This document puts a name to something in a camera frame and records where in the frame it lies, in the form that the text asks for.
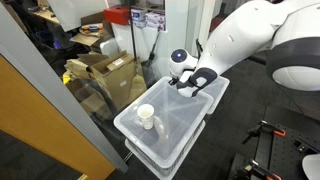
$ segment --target paper cup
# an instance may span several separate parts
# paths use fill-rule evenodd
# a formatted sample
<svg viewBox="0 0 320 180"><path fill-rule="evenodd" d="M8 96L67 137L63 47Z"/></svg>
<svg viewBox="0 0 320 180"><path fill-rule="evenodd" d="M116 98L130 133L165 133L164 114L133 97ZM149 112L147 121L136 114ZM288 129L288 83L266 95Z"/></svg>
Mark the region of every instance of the paper cup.
<svg viewBox="0 0 320 180"><path fill-rule="evenodd" d="M143 104L138 108L137 114L144 129L151 129L153 127L153 113L154 108L150 104Z"/></svg>

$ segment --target stacked plastic bins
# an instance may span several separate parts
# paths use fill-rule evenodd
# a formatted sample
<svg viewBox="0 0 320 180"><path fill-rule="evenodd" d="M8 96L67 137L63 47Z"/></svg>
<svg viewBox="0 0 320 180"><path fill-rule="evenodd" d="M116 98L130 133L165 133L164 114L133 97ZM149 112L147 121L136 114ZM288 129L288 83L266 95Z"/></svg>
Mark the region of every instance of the stacked plastic bins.
<svg viewBox="0 0 320 180"><path fill-rule="evenodd" d="M203 117L213 98L199 92L196 97L179 95L171 78L164 77L115 118L115 126L127 137L126 146L157 177L172 179L203 130ZM154 109L154 127L145 130L137 116L142 104Z"/></svg>

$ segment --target plastic storage bin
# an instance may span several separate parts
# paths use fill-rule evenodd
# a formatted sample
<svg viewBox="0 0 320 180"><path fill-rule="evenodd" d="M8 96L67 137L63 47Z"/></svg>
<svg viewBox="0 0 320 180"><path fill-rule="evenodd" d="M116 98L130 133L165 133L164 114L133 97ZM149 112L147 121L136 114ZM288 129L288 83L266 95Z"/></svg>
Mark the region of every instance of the plastic storage bin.
<svg viewBox="0 0 320 180"><path fill-rule="evenodd" d="M213 98L203 92L193 98L181 96L175 86L169 85L170 80L170 77L160 79L114 121L129 140L126 144L131 147L128 147L148 159L149 169L156 169L159 178L173 176L179 160L186 156L189 145L201 132L202 119L213 104ZM142 104L151 104L155 109L154 127L150 130L143 128L137 116Z"/></svg>
<svg viewBox="0 0 320 180"><path fill-rule="evenodd" d="M229 83L230 83L229 79L219 76L211 84L209 84L207 87L201 90L202 92L209 94L214 99L207 114L211 115L214 112L224 92L226 91Z"/></svg>

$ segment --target wooden panel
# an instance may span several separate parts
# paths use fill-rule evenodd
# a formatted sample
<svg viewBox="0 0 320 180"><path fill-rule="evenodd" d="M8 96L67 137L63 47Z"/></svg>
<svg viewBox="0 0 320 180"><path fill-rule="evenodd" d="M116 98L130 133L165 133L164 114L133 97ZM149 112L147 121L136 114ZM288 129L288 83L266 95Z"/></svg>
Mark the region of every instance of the wooden panel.
<svg viewBox="0 0 320 180"><path fill-rule="evenodd" d="M0 129L85 174L115 167L0 54Z"/></svg>

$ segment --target door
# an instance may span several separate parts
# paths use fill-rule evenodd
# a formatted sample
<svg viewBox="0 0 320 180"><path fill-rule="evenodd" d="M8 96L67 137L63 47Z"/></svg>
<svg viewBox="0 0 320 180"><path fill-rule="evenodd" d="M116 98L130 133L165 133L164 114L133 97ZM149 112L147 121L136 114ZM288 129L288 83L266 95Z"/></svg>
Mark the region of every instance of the door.
<svg viewBox="0 0 320 180"><path fill-rule="evenodd" d="M128 167L0 3L0 129L84 174Z"/></svg>
<svg viewBox="0 0 320 180"><path fill-rule="evenodd" d="M0 54L0 129L84 174L115 167Z"/></svg>

